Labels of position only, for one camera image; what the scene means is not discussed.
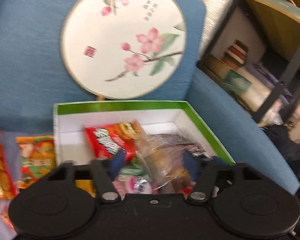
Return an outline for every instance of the black round pad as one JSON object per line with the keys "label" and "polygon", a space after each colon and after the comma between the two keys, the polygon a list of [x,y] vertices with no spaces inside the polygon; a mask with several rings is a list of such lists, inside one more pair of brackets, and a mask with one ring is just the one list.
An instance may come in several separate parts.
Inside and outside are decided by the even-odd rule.
{"label": "black round pad", "polygon": [[9,206],[9,217],[19,232],[55,238],[81,228],[95,209],[86,191],[64,181],[45,181],[21,192]]}
{"label": "black round pad", "polygon": [[245,181],[221,192],[213,211],[225,228],[255,239],[290,232],[300,216],[299,203],[291,194],[263,180]]}

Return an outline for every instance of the chair backrest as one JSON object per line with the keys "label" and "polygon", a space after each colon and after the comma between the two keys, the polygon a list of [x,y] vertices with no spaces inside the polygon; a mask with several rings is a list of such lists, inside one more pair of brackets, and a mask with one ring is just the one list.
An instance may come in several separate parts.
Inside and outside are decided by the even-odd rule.
{"label": "chair backrest", "polygon": [[[187,27],[178,69],[154,92],[142,97],[183,100],[193,77],[203,28],[200,0],[175,0]],[[0,0],[0,128],[52,131],[54,103],[95,100],[70,77],[60,56],[64,20],[77,0]]]}
{"label": "chair backrest", "polygon": [[300,44],[300,19],[264,0],[246,0],[272,48],[290,61]]}

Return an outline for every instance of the blue armrest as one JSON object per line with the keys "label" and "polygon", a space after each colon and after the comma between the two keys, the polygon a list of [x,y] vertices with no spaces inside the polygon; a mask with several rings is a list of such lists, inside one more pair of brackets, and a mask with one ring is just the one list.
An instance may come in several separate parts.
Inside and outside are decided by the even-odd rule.
{"label": "blue armrest", "polygon": [[245,162],[295,194],[300,183],[280,152],[247,113],[200,69],[186,99],[236,162]]}

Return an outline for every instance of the tree branch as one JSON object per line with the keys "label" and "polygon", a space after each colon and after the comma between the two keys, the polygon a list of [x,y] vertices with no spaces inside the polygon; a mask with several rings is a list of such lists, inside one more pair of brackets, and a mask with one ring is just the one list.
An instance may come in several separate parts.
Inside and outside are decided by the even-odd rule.
{"label": "tree branch", "polygon": [[156,61],[156,60],[159,60],[159,59],[161,59],[161,58],[171,57],[171,56],[175,56],[175,55],[182,54],[182,53],[183,53],[183,51],[178,51],[178,52],[174,52],[174,53],[167,54],[167,55],[164,55],[164,56],[154,57],[154,58],[152,58],[152,59],[147,59],[147,60],[145,60],[144,62],[147,63],[147,62],[151,62],[151,61]]}
{"label": "tree branch", "polygon": [[134,51],[132,51],[132,50],[129,50],[129,51],[131,51],[131,52],[134,53],[134,54],[138,54],[138,55],[141,55],[141,56],[145,56],[145,57],[147,57],[149,60],[152,60],[152,58],[148,57],[147,55],[144,55],[144,54],[141,54],[141,53],[137,53],[137,52],[134,52]]}
{"label": "tree branch", "polygon": [[107,79],[105,80],[106,82],[111,82],[111,81],[115,81],[118,80],[119,78],[124,77],[127,73],[129,73],[129,70],[125,70],[123,72],[121,72],[119,75],[117,75],[116,77],[112,78],[112,79]]}
{"label": "tree branch", "polygon": [[[161,59],[161,58],[172,57],[172,56],[179,55],[179,54],[182,54],[182,53],[183,53],[183,51],[178,51],[178,52],[174,52],[174,53],[167,54],[167,55],[164,55],[164,56],[155,57],[155,58],[152,58],[152,59],[147,59],[147,60],[144,60],[144,62],[145,62],[145,63],[147,63],[147,62],[152,62],[152,61],[159,60],[159,59]],[[130,72],[129,70],[125,70],[125,71],[121,72],[119,75],[117,75],[116,77],[105,80],[105,82],[116,81],[116,80],[118,80],[119,78],[124,77],[124,76],[125,76],[127,73],[129,73],[129,72]]]}

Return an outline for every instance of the yellow package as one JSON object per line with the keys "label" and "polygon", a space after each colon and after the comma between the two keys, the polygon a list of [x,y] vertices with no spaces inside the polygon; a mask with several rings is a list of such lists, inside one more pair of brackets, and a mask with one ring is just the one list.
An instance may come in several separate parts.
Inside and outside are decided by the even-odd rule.
{"label": "yellow package", "polygon": [[17,137],[21,150],[22,181],[25,189],[56,167],[53,136]]}
{"label": "yellow package", "polygon": [[76,180],[75,181],[75,186],[78,188],[81,188],[83,190],[85,190],[86,192],[88,192],[92,197],[96,197],[96,192],[94,190],[94,186],[93,186],[93,181],[89,180],[89,179],[85,179],[85,180]]}

